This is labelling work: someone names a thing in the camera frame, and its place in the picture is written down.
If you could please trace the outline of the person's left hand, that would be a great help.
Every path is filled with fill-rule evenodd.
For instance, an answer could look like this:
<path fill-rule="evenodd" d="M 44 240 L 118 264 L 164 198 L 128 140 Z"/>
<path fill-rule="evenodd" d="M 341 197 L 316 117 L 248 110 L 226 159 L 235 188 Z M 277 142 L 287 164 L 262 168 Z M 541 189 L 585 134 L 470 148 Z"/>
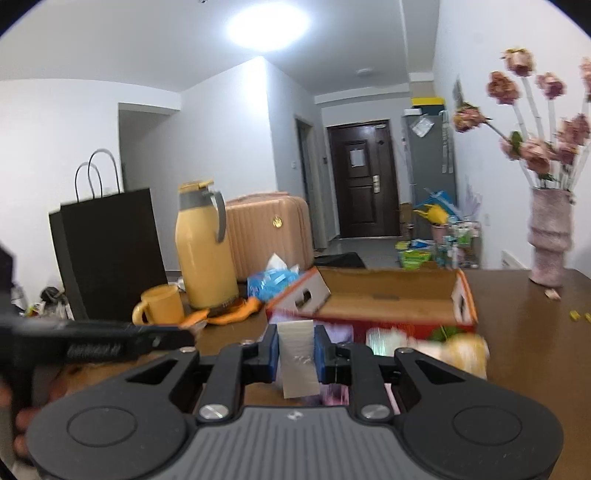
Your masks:
<path fill-rule="evenodd" d="M 12 450 L 15 457 L 18 460 L 29 461 L 26 431 L 39 409 L 31 407 L 16 411 L 13 405 L 12 391 L 4 381 L 1 381 L 1 408 L 8 410 L 9 439 L 12 441 Z"/>

